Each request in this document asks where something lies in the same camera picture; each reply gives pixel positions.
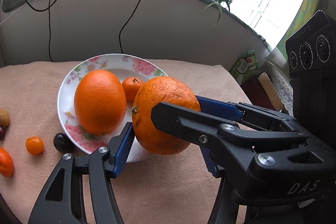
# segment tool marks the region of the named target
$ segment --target pink tablecloth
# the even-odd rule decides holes
[[[188,85],[195,94],[232,102],[249,102],[231,75],[221,66],[170,60],[150,60],[169,76]],[[23,224],[61,154],[53,136],[62,132],[56,112],[58,88],[78,62],[35,62],[0,69],[0,108],[6,108],[11,125],[0,147],[14,162],[14,175],[0,176],[0,193]],[[30,136],[44,140],[42,155],[25,149]],[[207,172],[199,147],[190,145],[173,156],[154,156],[126,165],[112,181],[125,224],[205,224],[209,218],[219,179]],[[88,178],[84,176],[87,221],[94,224]],[[237,223],[244,222],[244,209]]]

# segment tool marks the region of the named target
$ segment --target camera lens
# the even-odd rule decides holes
[[[289,62],[291,63],[292,69],[295,69],[297,66],[297,58],[295,52],[291,52],[289,56]]]
[[[302,44],[300,47],[300,60],[301,60],[302,67],[304,67],[305,69],[311,67],[313,56],[312,56],[311,47],[307,42]]]
[[[316,51],[319,59],[324,63],[327,62],[330,56],[329,42],[323,38],[319,37],[316,42]]]

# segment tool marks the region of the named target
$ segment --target snack bag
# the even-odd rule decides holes
[[[258,70],[259,63],[253,51],[247,51],[230,71],[232,77],[239,85],[243,85],[251,76],[253,70]]]

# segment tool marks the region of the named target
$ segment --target tangerine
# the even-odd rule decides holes
[[[145,82],[134,99],[132,122],[139,144],[155,154],[180,153],[190,143],[156,129],[152,123],[152,108],[160,102],[169,102],[195,111],[201,110],[200,104],[191,89],[168,76],[155,77]]]
[[[143,82],[137,77],[128,77],[121,84],[125,91],[126,100],[133,102]]]
[[[119,79],[107,70],[89,72],[79,82],[73,100],[79,124],[94,135],[112,133],[126,112],[126,96]]]
[[[43,140],[40,137],[30,137],[26,140],[27,151],[32,155],[41,154],[44,150]]]
[[[0,147],[0,174],[4,177],[11,177],[13,175],[14,166],[9,153]]]

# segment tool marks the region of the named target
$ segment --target navel orange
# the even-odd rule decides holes
[[[107,70],[94,70],[85,75],[78,84],[73,104],[79,124],[94,135],[112,133],[126,112],[123,87]]]
[[[126,100],[133,102],[138,90],[142,86],[143,82],[137,77],[126,78],[121,85],[125,91]]]
[[[152,123],[152,108],[159,102],[169,102],[195,111],[201,110],[200,104],[185,84],[167,76],[145,82],[134,99],[132,122],[139,144],[155,154],[173,155],[182,152],[189,142],[157,130]]]

